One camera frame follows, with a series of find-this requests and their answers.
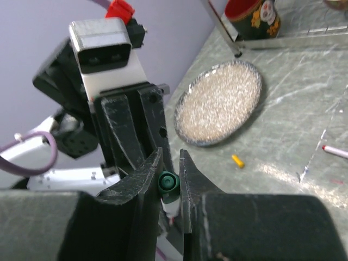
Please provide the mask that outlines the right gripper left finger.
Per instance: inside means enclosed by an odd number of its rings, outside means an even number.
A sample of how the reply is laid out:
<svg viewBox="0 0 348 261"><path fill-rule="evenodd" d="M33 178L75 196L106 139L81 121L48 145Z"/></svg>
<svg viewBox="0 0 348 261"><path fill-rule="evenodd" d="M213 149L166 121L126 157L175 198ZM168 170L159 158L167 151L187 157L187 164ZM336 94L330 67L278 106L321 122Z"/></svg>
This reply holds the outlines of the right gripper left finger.
<svg viewBox="0 0 348 261"><path fill-rule="evenodd" d="M154 260L163 152L98 197L1 191L1 260Z"/></svg>

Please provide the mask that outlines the white pen green tip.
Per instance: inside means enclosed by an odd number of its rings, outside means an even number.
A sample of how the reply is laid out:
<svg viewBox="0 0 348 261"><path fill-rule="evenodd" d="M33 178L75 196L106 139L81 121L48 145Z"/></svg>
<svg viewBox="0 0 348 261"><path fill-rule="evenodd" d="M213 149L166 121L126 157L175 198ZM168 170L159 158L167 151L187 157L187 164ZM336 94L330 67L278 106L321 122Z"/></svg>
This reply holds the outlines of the white pen green tip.
<svg viewBox="0 0 348 261"><path fill-rule="evenodd" d="M169 203L165 203L164 200L161 199L161 204L169 220L169 226L172 226L175 221L175 218L179 215L181 200L180 198L178 198Z"/></svg>

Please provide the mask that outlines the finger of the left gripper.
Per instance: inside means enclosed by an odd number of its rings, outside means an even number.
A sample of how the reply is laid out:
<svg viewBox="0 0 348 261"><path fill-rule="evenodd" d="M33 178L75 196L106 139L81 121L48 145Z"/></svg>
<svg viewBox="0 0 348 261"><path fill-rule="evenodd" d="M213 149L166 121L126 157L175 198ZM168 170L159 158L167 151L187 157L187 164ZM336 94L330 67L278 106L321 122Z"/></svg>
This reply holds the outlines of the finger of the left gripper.
<svg viewBox="0 0 348 261"><path fill-rule="evenodd" d="M161 90L156 86L149 86L139 90L138 93L144 110L151 145L154 148L161 147L163 149L164 169L174 173Z"/></svg>

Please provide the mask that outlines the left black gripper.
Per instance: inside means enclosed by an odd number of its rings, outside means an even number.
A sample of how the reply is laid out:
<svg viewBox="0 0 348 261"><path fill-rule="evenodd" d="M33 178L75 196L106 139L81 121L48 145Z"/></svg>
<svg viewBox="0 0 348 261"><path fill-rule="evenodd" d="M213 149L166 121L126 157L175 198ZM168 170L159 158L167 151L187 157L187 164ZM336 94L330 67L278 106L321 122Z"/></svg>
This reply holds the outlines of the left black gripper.
<svg viewBox="0 0 348 261"><path fill-rule="evenodd" d="M146 31L135 19L125 25L136 51ZM71 158L80 158L100 147L106 167L137 169L161 148L151 145L138 91L156 86L163 97L164 87L147 80L104 91L88 101L70 36L43 63L33 85L60 104L61 109L54 115L57 127L53 136L58 150Z"/></svg>

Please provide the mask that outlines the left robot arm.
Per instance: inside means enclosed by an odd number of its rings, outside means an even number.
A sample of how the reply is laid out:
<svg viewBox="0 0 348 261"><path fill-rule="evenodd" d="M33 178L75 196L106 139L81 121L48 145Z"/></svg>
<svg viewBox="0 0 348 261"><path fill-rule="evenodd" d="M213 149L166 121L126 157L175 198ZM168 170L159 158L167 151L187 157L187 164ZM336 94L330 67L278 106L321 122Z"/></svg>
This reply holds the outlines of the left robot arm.
<svg viewBox="0 0 348 261"><path fill-rule="evenodd" d="M27 178L30 190L96 194L158 148L172 172L163 105L169 87L150 83L140 64L143 25L82 20L69 33L33 78L60 110L1 148L1 173Z"/></svg>

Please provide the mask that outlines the green pen cap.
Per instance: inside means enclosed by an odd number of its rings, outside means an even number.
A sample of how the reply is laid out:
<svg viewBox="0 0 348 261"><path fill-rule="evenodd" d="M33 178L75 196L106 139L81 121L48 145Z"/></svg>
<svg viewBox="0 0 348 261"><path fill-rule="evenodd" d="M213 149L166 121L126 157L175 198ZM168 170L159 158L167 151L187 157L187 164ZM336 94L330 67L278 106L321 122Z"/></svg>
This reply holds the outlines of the green pen cap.
<svg viewBox="0 0 348 261"><path fill-rule="evenodd" d="M158 178L158 190L162 202L169 204L180 197L180 180L175 173L163 171Z"/></svg>

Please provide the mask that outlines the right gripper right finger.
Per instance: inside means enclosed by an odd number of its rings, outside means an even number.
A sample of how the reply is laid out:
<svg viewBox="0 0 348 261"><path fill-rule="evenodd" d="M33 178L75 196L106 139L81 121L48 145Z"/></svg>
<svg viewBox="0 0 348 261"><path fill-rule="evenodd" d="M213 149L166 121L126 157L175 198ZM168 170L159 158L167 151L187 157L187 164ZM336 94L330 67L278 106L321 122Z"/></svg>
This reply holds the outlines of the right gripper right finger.
<svg viewBox="0 0 348 261"><path fill-rule="evenodd" d="M184 260L347 260L314 196L225 193L184 149L179 178Z"/></svg>

